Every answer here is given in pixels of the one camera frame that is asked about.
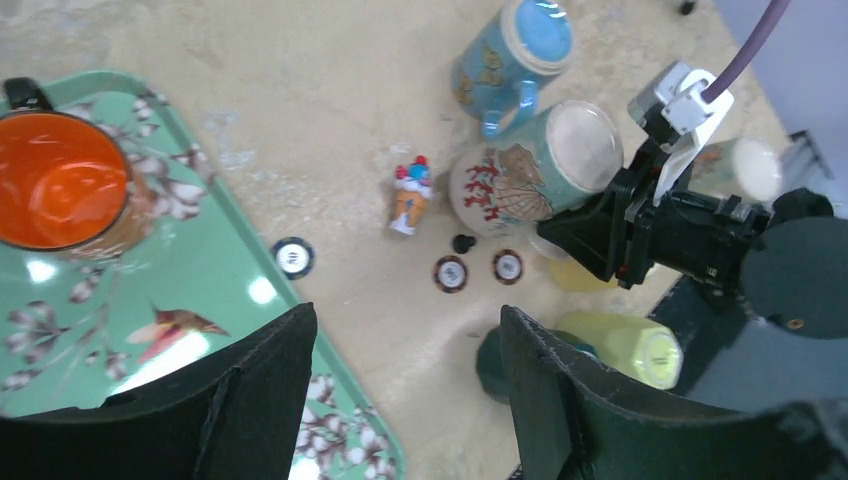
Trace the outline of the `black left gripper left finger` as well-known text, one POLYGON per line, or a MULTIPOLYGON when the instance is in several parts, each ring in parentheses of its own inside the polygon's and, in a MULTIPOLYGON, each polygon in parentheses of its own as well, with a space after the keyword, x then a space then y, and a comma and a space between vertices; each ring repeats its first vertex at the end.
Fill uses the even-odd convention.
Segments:
POLYGON ((171 374, 108 397, 1 423, 5 479, 285 479, 312 373, 302 303, 171 374))

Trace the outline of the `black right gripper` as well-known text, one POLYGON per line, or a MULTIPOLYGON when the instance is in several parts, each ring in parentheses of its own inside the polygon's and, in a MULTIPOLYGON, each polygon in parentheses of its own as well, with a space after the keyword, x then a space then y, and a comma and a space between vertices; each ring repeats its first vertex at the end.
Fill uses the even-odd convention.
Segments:
POLYGON ((715 289, 737 289, 742 260, 771 215, 737 195, 689 191, 689 167, 655 204, 660 174, 671 166, 668 142, 681 138, 662 109, 656 104, 639 118, 648 139, 614 177, 612 195, 594 196, 538 223, 535 232, 597 279, 616 278, 622 288, 642 283, 660 264, 715 289))

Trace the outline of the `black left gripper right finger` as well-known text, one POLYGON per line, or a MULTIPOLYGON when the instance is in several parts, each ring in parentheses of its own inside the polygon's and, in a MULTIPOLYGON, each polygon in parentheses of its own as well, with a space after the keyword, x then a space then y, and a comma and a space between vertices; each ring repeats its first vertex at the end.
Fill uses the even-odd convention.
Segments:
POLYGON ((512 306, 504 370, 528 479, 843 479, 847 404, 755 413, 654 389, 600 363, 512 306))

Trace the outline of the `teal seashell mug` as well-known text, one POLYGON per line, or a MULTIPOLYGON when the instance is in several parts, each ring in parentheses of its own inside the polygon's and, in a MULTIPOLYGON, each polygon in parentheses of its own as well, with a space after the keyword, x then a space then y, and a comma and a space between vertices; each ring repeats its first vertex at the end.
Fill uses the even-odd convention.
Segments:
POLYGON ((465 153, 450 170, 448 197, 478 236, 512 236, 582 206, 623 165, 608 115, 585 101, 564 101, 465 153))

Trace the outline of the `light green hexagonal mug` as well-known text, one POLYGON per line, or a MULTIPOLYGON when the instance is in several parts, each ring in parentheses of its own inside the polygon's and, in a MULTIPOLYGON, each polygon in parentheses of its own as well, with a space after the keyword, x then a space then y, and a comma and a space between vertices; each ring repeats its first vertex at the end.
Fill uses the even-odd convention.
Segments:
POLYGON ((659 390, 676 386, 684 354, 666 326, 642 316, 569 312, 555 330, 586 345, 602 363, 659 390))

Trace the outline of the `cream coral mug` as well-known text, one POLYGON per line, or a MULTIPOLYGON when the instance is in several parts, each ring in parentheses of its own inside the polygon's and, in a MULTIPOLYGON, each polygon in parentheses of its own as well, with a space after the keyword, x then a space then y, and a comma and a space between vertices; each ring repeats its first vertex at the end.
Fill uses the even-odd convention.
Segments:
POLYGON ((782 177, 780 158, 767 143, 740 137, 705 146, 692 163, 688 189, 765 204, 779 196, 782 177))

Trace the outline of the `blue mug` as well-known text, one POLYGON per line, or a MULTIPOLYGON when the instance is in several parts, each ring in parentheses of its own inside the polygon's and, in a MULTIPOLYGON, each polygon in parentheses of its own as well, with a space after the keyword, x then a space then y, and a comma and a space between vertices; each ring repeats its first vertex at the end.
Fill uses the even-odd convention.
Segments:
POLYGON ((508 1, 459 55, 451 91, 492 141, 531 119, 540 91, 570 66, 573 28, 557 1, 508 1))

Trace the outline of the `green floral tray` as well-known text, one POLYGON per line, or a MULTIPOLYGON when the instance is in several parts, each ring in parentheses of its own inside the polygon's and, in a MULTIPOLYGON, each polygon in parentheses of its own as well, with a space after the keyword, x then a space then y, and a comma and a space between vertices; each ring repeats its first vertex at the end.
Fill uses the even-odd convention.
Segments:
MULTIPOLYGON (((148 177, 155 227, 113 260, 1 249, 1 423, 95 409, 244 339, 302 304, 163 95, 90 70, 45 84, 148 177)), ((405 455, 317 328, 285 479, 403 479, 405 455)))

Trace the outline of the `orange mug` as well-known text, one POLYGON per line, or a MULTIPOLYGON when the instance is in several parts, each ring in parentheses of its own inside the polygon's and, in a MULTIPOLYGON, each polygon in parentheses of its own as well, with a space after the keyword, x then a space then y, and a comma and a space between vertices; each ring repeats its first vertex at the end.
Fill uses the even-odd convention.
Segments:
POLYGON ((1 241, 69 259, 106 260, 154 230, 146 177, 93 123, 56 110, 37 82, 6 79, 1 117, 1 241))

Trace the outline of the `yellow mug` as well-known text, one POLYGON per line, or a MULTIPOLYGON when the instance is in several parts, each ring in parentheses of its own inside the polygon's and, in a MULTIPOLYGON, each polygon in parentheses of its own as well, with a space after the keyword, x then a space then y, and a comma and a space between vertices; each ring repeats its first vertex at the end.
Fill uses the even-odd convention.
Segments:
POLYGON ((618 287, 615 278, 599 280, 573 258, 549 259, 547 265, 553 281, 565 291, 588 293, 618 287))

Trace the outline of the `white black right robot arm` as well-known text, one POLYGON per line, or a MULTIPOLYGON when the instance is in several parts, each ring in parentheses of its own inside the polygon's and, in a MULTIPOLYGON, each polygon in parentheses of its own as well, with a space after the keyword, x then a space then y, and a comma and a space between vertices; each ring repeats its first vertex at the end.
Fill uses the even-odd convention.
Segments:
POLYGON ((846 337, 847 223, 825 196, 799 188, 763 208, 692 192, 689 172, 662 191, 670 164, 659 143, 646 140, 602 193, 537 232, 622 288, 642 283, 656 265, 680 274, 653 311, 685 355, 677 393, 696 384, 752 317, 801 337, 846 337))

